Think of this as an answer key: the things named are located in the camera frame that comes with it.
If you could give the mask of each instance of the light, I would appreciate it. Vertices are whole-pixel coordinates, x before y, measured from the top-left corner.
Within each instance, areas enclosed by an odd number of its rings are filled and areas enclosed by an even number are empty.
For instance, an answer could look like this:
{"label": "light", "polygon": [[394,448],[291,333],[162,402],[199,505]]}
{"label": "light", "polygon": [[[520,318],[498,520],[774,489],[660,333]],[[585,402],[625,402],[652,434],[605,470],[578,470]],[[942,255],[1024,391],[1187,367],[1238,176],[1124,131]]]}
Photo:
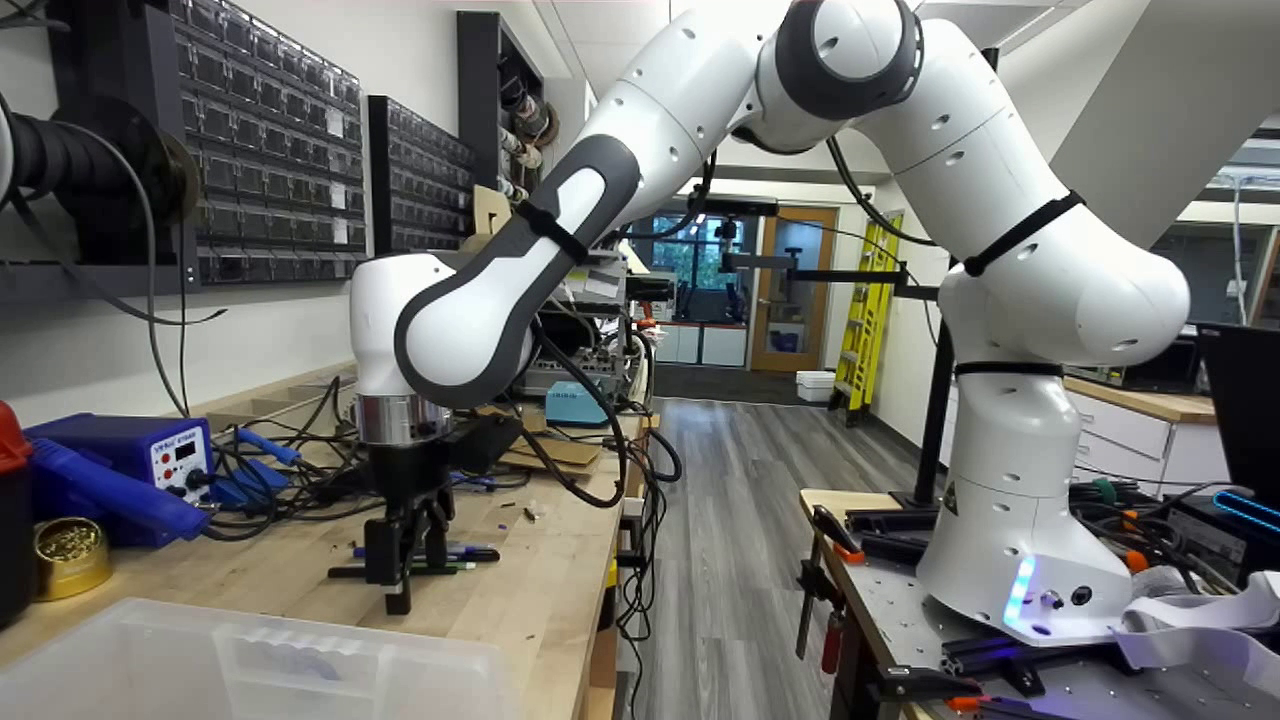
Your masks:
{"label": "light", "polygon": [[1009,599],[1006,599],[1006,625],[1009,628],[1024,625],[1024,605],[1027,605],[1027,590],[1032,590],[1032,577],[1038,577],[1038,556],[1024,556],[1017,577],[1012,577]]}

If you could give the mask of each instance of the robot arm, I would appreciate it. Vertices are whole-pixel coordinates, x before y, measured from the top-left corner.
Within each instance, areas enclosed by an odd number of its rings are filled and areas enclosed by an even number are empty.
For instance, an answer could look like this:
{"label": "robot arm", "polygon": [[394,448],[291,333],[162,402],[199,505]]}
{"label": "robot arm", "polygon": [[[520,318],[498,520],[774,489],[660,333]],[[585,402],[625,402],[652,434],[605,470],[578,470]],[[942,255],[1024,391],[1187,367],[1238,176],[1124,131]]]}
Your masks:
{"label": "robot arm", "polygon": [[[919,24],[906,0],[796,0],[774,37],[746,38],[700,10],[663,27],[486,255],[459,271],[403,255],[362,266],[362,416],[366,400],[500,396],[572,261],[612,225],[657,211],[730,131],[803,151],[854,121],[963,261],[942,291],[961,416],[919,581],[1024,645],[1110,639],[1142,590],[1068,516],[1081,420],[1059,367],[1157,357],[1187,317],[1187,284],[1099,225],[1053,176],[963,33]],[[417,443],[368,428],[368,443]]]}
{"label": "robot arm", "polygon": [[500,396],[578,252],[672,200],[730,131],[778,151],[812,146],[849,117],[901,100],[918,66],[919,24],[898,0],[803,0],[769,38],[703,10],[682,14],[602,100],[526,217],[397,307],[403,385],[446,407]]}

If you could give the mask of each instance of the wall-mounted panel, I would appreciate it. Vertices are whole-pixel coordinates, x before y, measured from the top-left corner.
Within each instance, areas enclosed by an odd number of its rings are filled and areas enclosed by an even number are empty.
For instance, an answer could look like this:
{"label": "wall-mounted panel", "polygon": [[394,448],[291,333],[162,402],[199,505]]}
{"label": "wall-mounted panel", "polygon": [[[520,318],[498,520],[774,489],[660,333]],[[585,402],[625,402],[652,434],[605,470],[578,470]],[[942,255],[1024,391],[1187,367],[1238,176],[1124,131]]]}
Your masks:
{"label": "wall-mounted panel", "polygon": [[473,234],[473,151],[394,97],[368,97],[368,172],[376,255]]}
{"label": "wall-mounted panel", "polygon": [[199,284],[344,279],[368,255],[362,81],[224,0],[173,0]]}

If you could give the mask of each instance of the box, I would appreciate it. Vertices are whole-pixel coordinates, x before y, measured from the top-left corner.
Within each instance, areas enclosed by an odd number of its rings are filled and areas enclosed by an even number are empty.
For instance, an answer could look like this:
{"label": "box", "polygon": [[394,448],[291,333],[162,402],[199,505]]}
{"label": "box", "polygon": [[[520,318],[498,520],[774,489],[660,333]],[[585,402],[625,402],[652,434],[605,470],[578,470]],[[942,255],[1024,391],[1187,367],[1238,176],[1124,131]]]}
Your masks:
{"label": "box", "polygon": [[830,402],[837,396],[837,371],[796,371],[796,396],[803,402]]}
{"label": "box", "polygon": [[503,720],[480,645],[122,599],[0,671],[0,715],[40,720]]}

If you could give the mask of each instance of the monitor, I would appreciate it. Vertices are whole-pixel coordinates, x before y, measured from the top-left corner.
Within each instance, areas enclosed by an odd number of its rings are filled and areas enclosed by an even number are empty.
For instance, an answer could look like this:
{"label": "monitor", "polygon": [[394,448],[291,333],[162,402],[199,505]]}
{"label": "monitor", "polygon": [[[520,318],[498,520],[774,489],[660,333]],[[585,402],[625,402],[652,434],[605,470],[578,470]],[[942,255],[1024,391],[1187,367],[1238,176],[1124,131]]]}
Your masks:
{"label": "monitor", "polygon": [[1199,323],[1233,484],[1280,509],[1280,333]]}

